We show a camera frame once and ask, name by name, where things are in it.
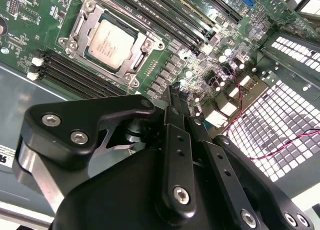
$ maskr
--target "motherboard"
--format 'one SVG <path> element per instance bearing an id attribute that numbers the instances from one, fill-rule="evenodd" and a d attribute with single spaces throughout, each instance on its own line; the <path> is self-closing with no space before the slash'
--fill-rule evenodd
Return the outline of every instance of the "motherboard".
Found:
<path id="1" fill-rule="evenodd" d="M 234 76 L 250 91 L 274 31 L 320 40 L 284 0 L 0 0 L 0 61 L 30 80 L 73 99 L 159 99 L 180 82 L 198 116 Z"/>

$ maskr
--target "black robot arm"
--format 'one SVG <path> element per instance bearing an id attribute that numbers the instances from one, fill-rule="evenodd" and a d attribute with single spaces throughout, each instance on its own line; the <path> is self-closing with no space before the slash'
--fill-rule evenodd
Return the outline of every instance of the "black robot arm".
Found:
<path id="1" fill-rule="evenodd" d="M 228 138 L 209 137 L 187 97 L 174 84 L 164 109 L 140 95 L 33 106 L 13 172 L 47 199 L 53 230 L 314 229 Z M 89 178 L 93 156 L 135 144 Z"/>

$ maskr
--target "metal grille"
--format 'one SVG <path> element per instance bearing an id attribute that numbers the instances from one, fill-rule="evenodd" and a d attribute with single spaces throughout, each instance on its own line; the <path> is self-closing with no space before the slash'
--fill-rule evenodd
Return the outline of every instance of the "metal grille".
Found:
<path id="1" fill-rule="evenodd" d="M 271 45 L 273 48 L 284 52 L 293 59 L 309 66 L 320 72 L 320 53 L 308 49 L 305 46 L 292 42 L 285 37 L 278 37 L 277 40 Z"/>
<path id="2" fill-rule="evenodd" d="M 229 138 L 248 157 L 275 151 L 308 129 L 320 127 L 320 111 L 278 81 L 234 123 Z M 296 140 L 273 157 L 254 160 L 272 181 L 306 161 L 320 150 L 320 135 Z"/>

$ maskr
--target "cpu socket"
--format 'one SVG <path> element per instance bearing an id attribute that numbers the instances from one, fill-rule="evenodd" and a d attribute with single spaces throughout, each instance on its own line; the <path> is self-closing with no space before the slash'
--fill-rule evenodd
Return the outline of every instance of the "cpu socket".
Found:
<path id="1" fill-rule="evenodd" d="M 139 87 L 136 75 L 153 51 L 163 51 L 161 37 L 112 0 L 81 0 L 65 53 L 119 83 Z"/>

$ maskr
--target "red wire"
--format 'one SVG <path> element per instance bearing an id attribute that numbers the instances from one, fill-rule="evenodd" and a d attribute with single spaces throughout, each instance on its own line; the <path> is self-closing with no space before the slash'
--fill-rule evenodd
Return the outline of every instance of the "red wire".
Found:
<path id="1" fill-rule="evenodd" d="M 236 116 L 236 118 L 230 123 L 229 127 L 226 129 L 226 136 L 227 136 L 227 137 L 229 136 L 229 131 L 230 131 L 231 126 L 232 126 L 235 122 L 237 122 L 237 121 L 240 119 L 240 117 L 242 117 L 242 114 L 244 113 L 244 109 L 243 109 L 243 106 L 242 106 L 242 98 L 243 98 L 243 95 L 242 95 L 242 93 L 241 93 L 241 84 L 240 84 L 240 82 L 238 81 L 236 75 L 234 74 L 233 76 L 235 77 L 235 79 L 236 79 L 236 81 L 237 81 L 237 87 L 238 87 L 238 91 L 239 91 L 240 111 L 239 111 L 239 113 L 238 113 L 238 116 Z"/>
<path id="2" fill-rule="evenodd" d="M 233 75 L 237 81 L 237 87 L 238 87 L 238 90 L 239 90 L 239 101 L 240 101 L 240 111 L 238 113 L 238 116 L 230 123 L 229 127 L 226 129 L 226 136 L 228 137 L 229 136 L 229 132 L 231 130 L 231 126 L 237 122 L 240 117 L 242 117 L 243 113 L 244 113 L 244 109 L 243 109 L 243 106 L 242 106 L 242 99 L 243 99 L 243 95 L 241 93 L 241 84 L 240 82 L 238 81 L 236 75 L 234 74 Z M 292 139 L 290 141 L 288 141 L 287 143 L 285 143 L 283 146 L 281 146 L 280 148 L 278 148 L 276 151 L 274 152 L 271 152 L 269 154 L 266 154 L 264 156 L 261 156 L 261 157 L 257 157 L 257 158 L 253 158 L 253 157 L 249 157 L 250 160 L 261 160 L 261 159 L 264 159 L 264 158 L 267 158 L 267 157 L 270 157 L 270 156 L 274 156 L 276 155 L 277 153 L 281 152 L 283 149 L 285 149 L 287 146 L 291 145 L 295 140 L 298 140 L 304 136 L 312 136 L 312 135 L 315 135 L 315 134 L 318 134 L 320 133 L 320 130 L 316 130 L 315 132 L 312 132 L 312 133 L 306 133 L 307 131 L 305 131 L 303 134 L 300 134 L 298 135 L 295 139 Z"/>
<path id="3" fill-rule="evenodd" d="M 288 141 L 287 143 L 285 143 L 283 146 L 279 147 L 276 151 L 274 152 L 271 152 L 269 154 L 266 154 L 264 156 L 261 156 L 261 157 L 257 157 L 257 158 L 253 158 L 253 157 L 249 157 L 250 160 L 261 160 L 261 159 L 264 159 L 264 158 L 267 158 L 267 157 L 270 157 L 270 156 L 274 156 L 276 155 L 278 152 L 282 151 L 283 149 L 285 149 L 287 146 L 291 145 L 295 140 L 298 140 L 304 136 L 312 136 L 312 135 L 315 135 L 315 134 L 318 134 L 320 133 L 320 130 L 317 130 L 317 131 L 314 131 L 312 133 L 303 133 L 303 134 L 300 134 L 298 135 L 295 139 L 292 139 L 290 141 Z"/>

